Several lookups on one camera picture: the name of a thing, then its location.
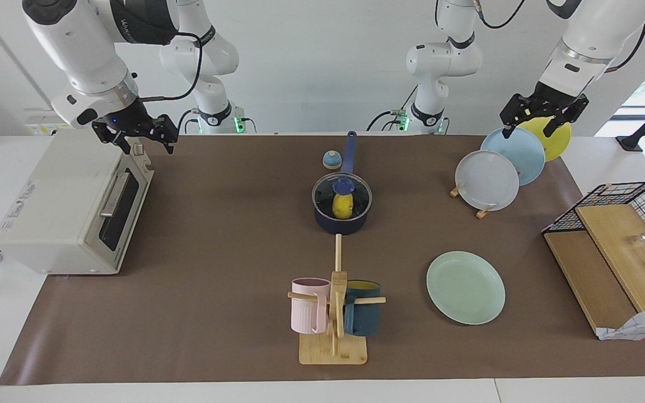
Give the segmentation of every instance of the wooden board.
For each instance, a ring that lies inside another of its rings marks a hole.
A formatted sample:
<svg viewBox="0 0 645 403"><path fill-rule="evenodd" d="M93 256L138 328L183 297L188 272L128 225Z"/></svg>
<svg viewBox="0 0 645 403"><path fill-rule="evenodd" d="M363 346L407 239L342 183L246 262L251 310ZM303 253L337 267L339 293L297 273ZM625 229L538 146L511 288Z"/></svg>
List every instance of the wooden board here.
<svg viewBox="0 0 645 403"><path fill-rule="evenodd" d="M367 362L367 339L346 334L338 339L338 355L332 354L331 334L301 334L298 360L303 365L362 365Z"/></svg>
<svg viewBox="0 0 645 403"><path fill-rule="evenodd" d="M637 314L586 231L544 235L591 329L618 329Z"/></svg>
<svg viewBox="0 0 645 403"><path fill-rule="evenodd" d="M629 204L579 207L579 218L634 307L645 311L645 250L635 241L645 223Z"/></svg>

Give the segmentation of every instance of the white plate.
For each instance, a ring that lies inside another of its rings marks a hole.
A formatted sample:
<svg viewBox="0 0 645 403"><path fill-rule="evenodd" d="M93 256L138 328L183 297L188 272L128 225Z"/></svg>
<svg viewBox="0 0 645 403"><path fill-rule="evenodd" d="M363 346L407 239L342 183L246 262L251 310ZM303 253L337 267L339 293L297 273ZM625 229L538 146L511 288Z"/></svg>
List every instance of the white plate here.
<svg viewBox="0 0 645 403"><path fill-rule="evenodd" d="M475 209L496 212L512 204L519 191L517 168L502 154L474 151L457 166L459 195Z"/></svg>

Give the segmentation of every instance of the oven window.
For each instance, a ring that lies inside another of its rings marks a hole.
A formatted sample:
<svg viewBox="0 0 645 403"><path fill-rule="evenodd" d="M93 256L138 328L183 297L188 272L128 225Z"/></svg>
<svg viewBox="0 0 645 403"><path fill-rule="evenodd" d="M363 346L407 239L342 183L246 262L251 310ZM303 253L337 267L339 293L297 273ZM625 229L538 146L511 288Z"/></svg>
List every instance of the oven window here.
<svg viewBox="0 0 645 403"><path fill-rule="evenodd" d="M133 176L133 172L130 169L126 168L126 172L130 176L128 176L128 182L121 194L118 209L113 214L113 217L104 219L101 230L99 231L99 239L111 251L116 250L118 246L118 242L123 234L123 227L125 227L126 221L128 221L128 216L133 208L133 201L136 199L136 194L138 194L138 180Z"/></svg>

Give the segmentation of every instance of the mug rack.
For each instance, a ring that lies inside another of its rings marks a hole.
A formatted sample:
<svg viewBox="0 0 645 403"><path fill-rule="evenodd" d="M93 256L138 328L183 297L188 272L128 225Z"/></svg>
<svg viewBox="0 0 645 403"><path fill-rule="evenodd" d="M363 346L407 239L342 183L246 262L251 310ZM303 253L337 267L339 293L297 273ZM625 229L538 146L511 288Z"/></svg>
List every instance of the mug rack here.
<svg viewBox="0 0 645 403"><path fill-rule="evenodd" d="M303 365L362 365L367 362L366 337L345 334L343 306L348 273L342 270L343 235L335 235L335 271L328 298L328 330L323 334L300 334L298 360ZM288 298L317 301L315 296L287 293ZM387 298L358 298L355 304L386 303Z"/></svg>

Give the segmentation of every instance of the dark teal mug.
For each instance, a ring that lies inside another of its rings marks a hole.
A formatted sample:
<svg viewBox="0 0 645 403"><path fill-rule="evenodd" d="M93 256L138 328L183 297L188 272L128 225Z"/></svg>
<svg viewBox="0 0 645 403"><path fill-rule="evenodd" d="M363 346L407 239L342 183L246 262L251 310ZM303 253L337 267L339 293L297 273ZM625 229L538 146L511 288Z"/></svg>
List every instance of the dark teal mug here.
<svg viewBox="0 0 645 403"><path fill-rule="evenodd" d="M379 296L380 285L374 281L348 281L344 317L346 334L363 337L377 334L380 327L380 304L355 304L355 300Z"/></svg>

